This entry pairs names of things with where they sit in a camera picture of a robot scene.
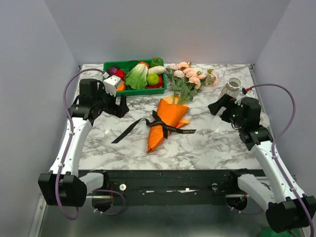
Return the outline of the pink flower stem two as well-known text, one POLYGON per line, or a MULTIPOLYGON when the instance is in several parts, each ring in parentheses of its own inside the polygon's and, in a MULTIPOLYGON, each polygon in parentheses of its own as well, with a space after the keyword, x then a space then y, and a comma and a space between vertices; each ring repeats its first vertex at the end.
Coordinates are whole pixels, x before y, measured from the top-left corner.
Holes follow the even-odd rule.
POLYGON ((190 100, 187 101, 187 102, 190 102, 193 100, 193 97, 199 92, 202 85, 201 85, 200 79, 198 78, 197 72, 193 68, 186 69, 184 72, 186 73, 186 76, 188 77, 189 82, 193 86, 192 91, 191 91, 192 96, 190 100))

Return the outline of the orange wrapping paper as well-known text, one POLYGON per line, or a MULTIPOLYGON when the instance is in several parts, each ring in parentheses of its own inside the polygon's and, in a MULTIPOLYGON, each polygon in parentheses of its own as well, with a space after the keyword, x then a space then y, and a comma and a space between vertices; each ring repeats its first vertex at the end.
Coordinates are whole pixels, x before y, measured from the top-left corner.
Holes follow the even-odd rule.
MULTIPOLYGON (((161 98, 157 114, 161 120, 166 124, 175 128, 182 128, 189 124, 191 121, 184 118, 185 114, 189 110, 189 106, 184 103, 183 105, 178 104, 180 97, 178 95, 167 96, 161 98)), ((153 152, 162 142, 164 141, 163 130, 161 125, 154 126, 150 129, 148 141, 147 141, 147 152, 153 152)))

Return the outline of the black printed ribbon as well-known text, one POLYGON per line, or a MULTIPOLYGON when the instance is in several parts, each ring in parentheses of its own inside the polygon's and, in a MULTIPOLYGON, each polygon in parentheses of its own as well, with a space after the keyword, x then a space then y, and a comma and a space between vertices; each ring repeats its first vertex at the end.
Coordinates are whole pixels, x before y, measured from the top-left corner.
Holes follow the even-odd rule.
POLYGON ((163 137, 165 139, 168 138, 168 133, 169 132, 176 132, 179 134, 194 134, 196 132, 195 129, 180 129, 180 128, 176 128, 173 127, 171 125, 167 125, 165 122, 162 121, 162 119, 158 116, 156 111, 153 111, 152 113, 153 118, 155 119, 155 121, 150 122, 147 118, 141 118, 137 121, 135 121, 134 123, 132 123, 118 138, 116 138, 112 144, 117 144, 118 142, 120 142, 123 138, 125 138, 133 129, 134 127, 142 120, 144 119, 146 122, 146 126, 152 128, 155 126, 161 126, 162 127, 162 133, 163 133, 163 137))

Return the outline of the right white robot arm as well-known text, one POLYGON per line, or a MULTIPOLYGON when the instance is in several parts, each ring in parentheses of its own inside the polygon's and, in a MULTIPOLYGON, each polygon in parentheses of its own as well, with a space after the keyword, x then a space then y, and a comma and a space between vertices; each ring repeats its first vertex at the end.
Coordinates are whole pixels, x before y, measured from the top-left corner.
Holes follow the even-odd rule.
POLYGON ((214 116, 223 109, 221 120, 238 130, 241 141, 255 156, 271 186, 268 189, 244 170, 227 181, 228 190, 234 194, 244 191, 250 195, 264 210, 276 233, 311 226, 316 199, 305 194, 279 157, 272 135, 260 124, 259 101, 244 97, 237 103, 236 98, 225 94, 208 108, 214 116))

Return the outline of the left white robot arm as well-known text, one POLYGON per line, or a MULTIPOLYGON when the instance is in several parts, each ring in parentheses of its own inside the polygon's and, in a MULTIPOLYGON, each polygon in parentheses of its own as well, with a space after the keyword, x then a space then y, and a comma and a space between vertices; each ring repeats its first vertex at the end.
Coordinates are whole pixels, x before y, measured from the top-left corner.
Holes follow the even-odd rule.
POLYGON ((57 158, 49 172, 41 174, 38 179, 48 205, 81 207, 89 193, 95 191, 104 195, 109 191, 109 182, 101 171, 79 177, 79 160, 86 138, 102 113, 122 118, 129 111, 126 96, 116 103, 117 89, 121 84, 122 80, 117 76, 104 81, 80 80, 79 94, 68 108, 70 118, 57 158))

